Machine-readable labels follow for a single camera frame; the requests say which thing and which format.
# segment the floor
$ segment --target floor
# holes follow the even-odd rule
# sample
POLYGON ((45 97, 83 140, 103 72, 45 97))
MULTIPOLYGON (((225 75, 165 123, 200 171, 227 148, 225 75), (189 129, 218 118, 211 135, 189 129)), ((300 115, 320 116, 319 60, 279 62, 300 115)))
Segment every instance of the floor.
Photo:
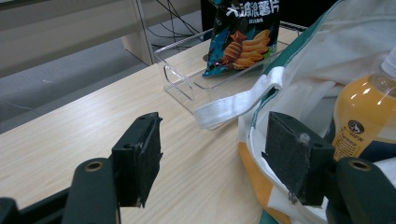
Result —
MULTIPOLYGON (((149 27, 153 49, 202 32, 201 12, 149 27)), ((97 91, 148 65, 120 38, 0 78, 0 133, 97 91)))

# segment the white strap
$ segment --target white strap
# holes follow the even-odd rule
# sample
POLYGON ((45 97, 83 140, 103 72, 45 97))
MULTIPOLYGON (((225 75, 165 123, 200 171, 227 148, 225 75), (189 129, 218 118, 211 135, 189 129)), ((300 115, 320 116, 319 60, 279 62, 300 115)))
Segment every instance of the white strap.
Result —
POLYGON ((201 128, 211 128, 247 113, 272 88, 282 88, 284 67, 273 68, 269 75, 262 75, 248 90, 219 99, 196 108, 193 113, 201 128))

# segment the tote bag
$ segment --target tote bag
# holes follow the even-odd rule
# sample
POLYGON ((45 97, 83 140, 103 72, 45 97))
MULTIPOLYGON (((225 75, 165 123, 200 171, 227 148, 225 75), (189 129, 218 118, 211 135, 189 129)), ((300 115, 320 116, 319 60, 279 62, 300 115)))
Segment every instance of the tote bag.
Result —
MULTIPOLYGON (((238 117, 242 161, 257 199, 276 222, 327 223, 327 201, 321 207, 290 202, 289 191, 262 157, 269 111, 293 116, 323 136, 340 90, 378 71, 395 45, 396 1, 338 1, 283 50, 251 90, 194 111, 202 128, 238 117)), ((396 160, 380 163, 383 171, 396 168, 396 160)), ((395 174, 386 176, 395 183, 395 174)))

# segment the light wood tabletop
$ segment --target light wood tabletop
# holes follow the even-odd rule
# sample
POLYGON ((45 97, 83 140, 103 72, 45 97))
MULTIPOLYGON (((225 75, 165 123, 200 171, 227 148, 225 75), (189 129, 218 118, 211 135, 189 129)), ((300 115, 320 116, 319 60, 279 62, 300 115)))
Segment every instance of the light wood tabletop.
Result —
POLYGON ((239 157, 236 120, 200 129, 159 73, 154 64, 0 134, 0 197, 21 209, 70 187, 79 164, 107 158, 137 117, 157 111, 161 169, 146 207, 121 208, 121 222, 258 223, 262 208, 239 157))

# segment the black snack package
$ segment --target black snack package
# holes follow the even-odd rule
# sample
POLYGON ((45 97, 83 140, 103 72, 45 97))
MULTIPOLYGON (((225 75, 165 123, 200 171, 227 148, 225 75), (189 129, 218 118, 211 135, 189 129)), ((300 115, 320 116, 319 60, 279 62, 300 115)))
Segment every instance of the black snack package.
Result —
POLYGON ((204 77, 243 70, 276 53, 279 0, 211 3, 217 12, 204 77))

